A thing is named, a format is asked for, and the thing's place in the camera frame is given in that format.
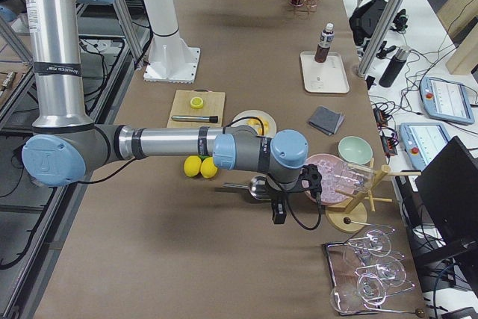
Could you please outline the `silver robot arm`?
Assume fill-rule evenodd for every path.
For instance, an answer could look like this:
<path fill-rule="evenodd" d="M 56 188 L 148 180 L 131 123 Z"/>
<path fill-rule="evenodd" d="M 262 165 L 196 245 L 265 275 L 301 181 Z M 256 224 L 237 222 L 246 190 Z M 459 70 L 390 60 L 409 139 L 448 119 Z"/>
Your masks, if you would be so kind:
<path fill-rule="evenodd" d="M 40 114 L 22 161 L 49 187 L 79 182 L 100 167 L 152 156 L 209 156 L 226 170 L 262 173 L 273 222 L 291 213 L 290 193 L 320 190 L 316 167 L 308 165 L 308 143 L 294 130 L 265 137 L 249 126 L 132 128 L 97 125 L 87 115 L 78 38 L 78 2 L 114 0 L 25 0 Z"/>

